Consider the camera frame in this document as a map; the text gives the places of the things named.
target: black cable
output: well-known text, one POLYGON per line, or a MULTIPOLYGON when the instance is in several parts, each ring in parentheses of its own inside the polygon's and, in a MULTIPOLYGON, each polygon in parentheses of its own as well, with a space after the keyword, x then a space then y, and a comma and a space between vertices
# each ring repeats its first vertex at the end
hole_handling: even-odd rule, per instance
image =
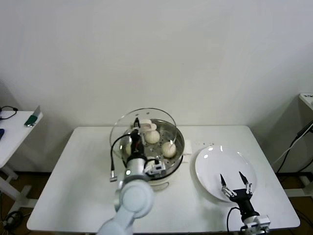
POLYGON ((290 229, 288 229, 288 230, 289 230, 289 232, 290 232, 292 235, 295 235, 295 234, 294 234, 294 232, 293 232, 292 230, 290 230, 290 229))
POLYGON ((313 228, 313 222, 301 211, 299 211, 298 209, 294 209, 296 212, 298 212, 299 214, 301 214, 301 216, 299 216, 300 218, 304 219, 312 228, 313 228))
MULTIPOLYGON (((295 137, 295 138, 294 138, 294 140, 291 142, 289 148, 293 145, 294 142, 296 142, 297 139, 298 139, 298 137, 295 137)), ((287 151, 287 153, 285 154, 284 160, 283 160, 282 164, 280 165, 280 167, 278 168, 278 170, 276 171, 276 174, 280 171, 280 169, 281 169, 281 168, 283 167, 283 165, 285 164, 285 161, 286 161, 286 159, 287 159, 287 156, 288 156, 290 150, 291 150, 291 149, 289 149, 289 150, 287 151)))
POLYGON ((115 167, 114 167, 114 161, 113 161, 113 148, 114 148, 114 145, 116 144, 116 142, 118 142, 121 138, 124 138, 126 136, 130 136, 131 134, 125 134, 125 135, 122 135, 120 137, 118 137, 114 143, 112 144, 111 146, 111 151, 110 151, 110 154, 111 154, 111 171, 115 170, 115 167))
POLYGON ((303 219, 305 222, 307 222, 307 224, 313 229, 313 224, 311 224, 307 219, 305 219, 304 217, 298 215, 300 217, 300 219, 303 219))
POLYGON ((0 191, 0 214, 1 214, 1 221, 3 221, 2 217, 2 192, 0 191))
POLYGON ((238 207, 232 207, 232 208, 229 210, 228 215, 227 215, 227 220, 226 220, 227 234, 230 234, 230 232, 229 232, 229 226, 228 226, 229 216, 230 216, 231 211, 234 210, 234 209, 240 210, 238 207))
POLYGON ((13 111, 15 111, 15 113, 12 114, 11 116, 7 117, 7 118, 6 118, 6 117, 0 117, 0 120, 7 120, 7 119, 13 117, 13 116, 18 112, 18 109, 17 109, 17 108, 14 108, 14 107, 12 107, 12 106, 6 105, 6 106, 3 106, 3 107, 0 107, 0 111, 2 111, 3 108, 11 108, 11 109, 13 109, 13 111))
POLYGON ((313 156, 312 156, 312 159, 311 161, 305 165, 305 167, 301 168, 300 170, 298 170, 297 172, 300 172, 300 171, 303 171, 304 169, 306 169, 309 165, 311 165, 313 163, 313 156))

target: table leg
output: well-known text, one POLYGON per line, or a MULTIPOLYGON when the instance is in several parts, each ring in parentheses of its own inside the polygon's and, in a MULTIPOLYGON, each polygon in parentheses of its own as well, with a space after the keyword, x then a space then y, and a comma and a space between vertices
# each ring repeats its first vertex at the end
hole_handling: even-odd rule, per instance
POLYGON ((285 189, 288 197, 311 197, 313 198, 313 181, 310 182, 306 176, 300 177, 305 185, 304 188, 285 189))
POLYGON ((28 195, 31 189, 31 185, 26 185, 21 192, 17 191, 12 185, 0 177, 0 190, 11 197, 15 203, 12 206, 10 212, 18 211, 21 207, 34 208, 37 199, 29 199, 28 195))
POLYGON ((12 170, 12 168, 10 168, 8 165, 5 165, 4 167, 1 168, 1 171, 3 171, 7 176, 7 182, 10 182, 11 179, 13 180, 17 180, 18 179, 18 175, 12 170))

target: handle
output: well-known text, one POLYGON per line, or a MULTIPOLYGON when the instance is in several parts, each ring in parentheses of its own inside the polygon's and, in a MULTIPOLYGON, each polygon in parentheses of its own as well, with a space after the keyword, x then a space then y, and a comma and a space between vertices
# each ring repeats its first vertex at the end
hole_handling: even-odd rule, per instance
POLYGON ((152 187, 153 191, 161 191, 161 190, 164 190, 167 187, 169 187, 169 185, 170 185, 170 182, 164 182, 164 183, 159 184, 159 185, 150 185, 150 186, 152 187))

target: white table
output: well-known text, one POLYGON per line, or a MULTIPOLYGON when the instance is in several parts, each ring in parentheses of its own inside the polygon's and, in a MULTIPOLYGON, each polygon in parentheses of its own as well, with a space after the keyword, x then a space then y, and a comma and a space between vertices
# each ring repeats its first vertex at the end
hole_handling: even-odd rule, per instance
MULTIPOLYGON (((226 231, 226 216, 235 204, 210 196, 194 171, 197 152, 212 143, 235 146, 255 168, 258 186, 252 204, 267 214, 271 229, 300 225, 288 197, 276 178, 256 139, 246 126, 182 126, 191 140, 193 155, 174 173, 167 189, 155 193, 151 212, 134 223, 135 233, 188 233, 226 231)), ((37 231, 95 233, 115 214, 113 197, 116 183, 109 182, 110 127, 79 127, 70 137, 27 223, 37 231)), ((117 170, 122 162, 115 160, 117 170)), ((232 231, 242 226, 233 211, 232 231)))
MULTIPOLYGON (((0 116, 9 117, 14 114, 14 111, 2 111, 0 116)), ((9 177, 4 180, 0 177, 0 190, 15 200, 10 212, 17 211, 20 207, 34 208, 37 200, 28 199, 26 196, 29 193, 31 186, 26 185, 21 192, 12 187, 9 182, 11 179, 17 179, 18 175, 6 165, 8 160, 18 149, 20 144, 25 140, 28 134, 33 130, 33 127, 25 127, 24 123, 33 112, 17 111, 16 115, 7 120, 0 121, 0 129, 4 129, 4 135, 0 140, 0 167, 1 170, 9 177)), ((37 123, 41 120, 43 114, 40 113, 37 123)))

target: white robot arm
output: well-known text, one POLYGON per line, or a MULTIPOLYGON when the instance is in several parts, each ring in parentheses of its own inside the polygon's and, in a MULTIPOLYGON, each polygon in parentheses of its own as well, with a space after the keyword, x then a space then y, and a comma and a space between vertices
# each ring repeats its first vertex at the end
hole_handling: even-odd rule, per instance
POLYGON ((153 190, 143 180, 127 183, 119 195, 119 209, 102 225, 99 235, 132 235, 133 223, 148 214, 153 205, 153 190))
MULTIPOLYGON (((143 138, 139 133, 139 127, 139 120, 136 119, 134 129, 129 134, 132 138, 131 155, 127 159, 124 174, 118 177, 118 189, 115 192, 116 215, 102 225, 98 235, 132 235, 134 220, 147 215, 153 206, 154 193, 147 183, 149 176, 146 174, 145 167, 148 160, 144 154, 143 138)), ((111 171, 110 181, 116 181, 113 161, 111 171)))

